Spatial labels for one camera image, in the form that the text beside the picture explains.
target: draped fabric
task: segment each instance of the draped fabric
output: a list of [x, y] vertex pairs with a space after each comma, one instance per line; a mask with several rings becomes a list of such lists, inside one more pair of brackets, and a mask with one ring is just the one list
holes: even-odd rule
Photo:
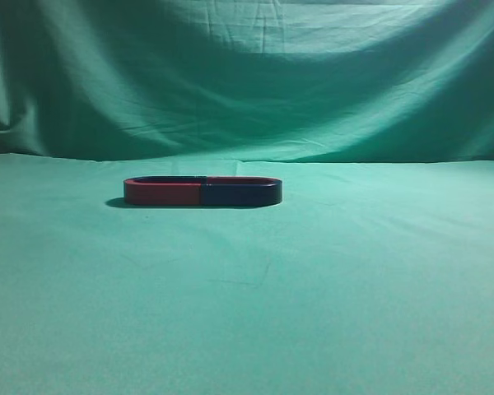
[[494, 0], [0, 0], [0, 151], [494, 159]]

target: green backdrop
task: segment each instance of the green backdrop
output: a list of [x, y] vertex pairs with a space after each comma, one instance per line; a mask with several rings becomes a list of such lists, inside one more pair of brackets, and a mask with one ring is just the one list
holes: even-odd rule
[[0, 0], [0, 152], [494, 160], [494, 0]]

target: green cloth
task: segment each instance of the green cloth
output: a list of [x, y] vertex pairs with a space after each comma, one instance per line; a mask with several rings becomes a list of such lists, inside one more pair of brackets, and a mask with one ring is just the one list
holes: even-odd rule
[[[127, 177], [263, 175], [259, 209]], [[0, 395], [494, 395], [494, 161], [0, 156]]]
[[494, 0], [0, 0], [0, 151], [494, 160]]

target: green fabric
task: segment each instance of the green fabric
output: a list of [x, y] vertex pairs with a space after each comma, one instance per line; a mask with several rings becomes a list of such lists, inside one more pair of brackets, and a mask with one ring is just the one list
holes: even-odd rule
[[[267, 175], [260, 209], [122, 205]], [[494, 395], [494, 161], [0, 156], [0, 395]]]
[[494, 159], [494, 0], [0, 0], [0, 151]]

